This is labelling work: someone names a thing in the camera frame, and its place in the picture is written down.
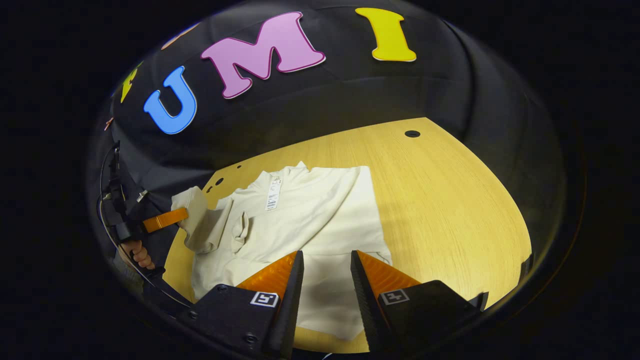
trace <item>screw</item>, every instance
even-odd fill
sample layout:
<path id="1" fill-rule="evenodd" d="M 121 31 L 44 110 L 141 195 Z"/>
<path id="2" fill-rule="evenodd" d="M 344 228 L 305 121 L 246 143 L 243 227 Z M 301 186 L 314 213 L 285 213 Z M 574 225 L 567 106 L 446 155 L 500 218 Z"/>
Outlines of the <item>screw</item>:
<path id="1" fill-rule="evenodd" d="M 247 343 L 252 344 L 252 343 L 255 343 L 256 341 L 258 341 L 258 338 L 256 338 L 252 333 L 247 332 L 246 336 L 244 337 L 244 340 Z"/>

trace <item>clothing tag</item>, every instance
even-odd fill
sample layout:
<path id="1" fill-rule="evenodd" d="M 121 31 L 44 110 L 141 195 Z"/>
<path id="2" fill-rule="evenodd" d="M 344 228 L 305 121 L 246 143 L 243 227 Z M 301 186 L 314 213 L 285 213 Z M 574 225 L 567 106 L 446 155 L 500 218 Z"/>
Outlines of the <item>clothing tag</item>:
<path id="1" fill-rule="evenodd" d="M 269 185 L 269 193 L 267 194 L 267 205 L 265 206 L 265 210 L 273 210 L 278 207 L 278 199 L 280 198 L 280 185 L 282 184 L 282 179 L 279 176 L 276 176 L 271 180 L 271 185 Z"/>

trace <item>sweatshirt sleeve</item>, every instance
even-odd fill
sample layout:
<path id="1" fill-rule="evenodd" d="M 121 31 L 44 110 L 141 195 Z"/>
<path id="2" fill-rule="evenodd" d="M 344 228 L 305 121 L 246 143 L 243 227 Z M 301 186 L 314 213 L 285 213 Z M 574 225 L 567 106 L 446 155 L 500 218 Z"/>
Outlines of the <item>sweatshirt sleeve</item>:
<path id="1" fill-rule="evenodd" d="M 139 298 L 142 298 L 143 279 L 135 270 L 130 268 L 124 260 L 116 252 L 115 257 L 111 260 L 111 266 L 116 270 L 119 278 L 124 282 L 129 291 Z"/>

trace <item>blue letter u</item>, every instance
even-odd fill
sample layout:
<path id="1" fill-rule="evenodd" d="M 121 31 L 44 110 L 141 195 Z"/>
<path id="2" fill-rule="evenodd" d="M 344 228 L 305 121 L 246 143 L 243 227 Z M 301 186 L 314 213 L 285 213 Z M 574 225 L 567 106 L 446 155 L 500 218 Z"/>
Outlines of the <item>blue letter u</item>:
<path id="1" fill-rule="evenodd" d="M 182 105 L 180 113 L 171 116 L 160 101 L 160 90 L 156 90 L 145 102 L 145 113 L 149 113 L 156 125 L 166 134 L 177 134 L 187 127 L 196 116 L 196 97 L 182 77 L 184 66 L 181 66 L 164 79 L 164 87 L 170 87 Z"/>

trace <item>white sweatshirt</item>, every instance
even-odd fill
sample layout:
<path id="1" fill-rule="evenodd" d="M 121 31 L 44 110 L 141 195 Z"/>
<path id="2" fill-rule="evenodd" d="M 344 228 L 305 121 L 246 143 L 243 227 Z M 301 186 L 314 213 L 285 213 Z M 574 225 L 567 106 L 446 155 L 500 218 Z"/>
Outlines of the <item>white sweatshirt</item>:
<path id="1" fill-rule="evenodd" d="M 351 251 L 392 264 L 368 167 L 309 171 L 301 161 L 278 172 L 263 171 L 247 189 L 220 199 L 215 210 L 206 209 L 197 187 L 172 201 L 172 209 L 185 207 L 189 213 L 179 225 L 188 234 L 185 245 L 196 253 L 191 279 L 196 299 L 219 283 L 238 285 L 302 250 L 305 273 L 297 326 L 343 340 L 362 331 Z M 275 208 L 267 210 L 268 202 Z"/>

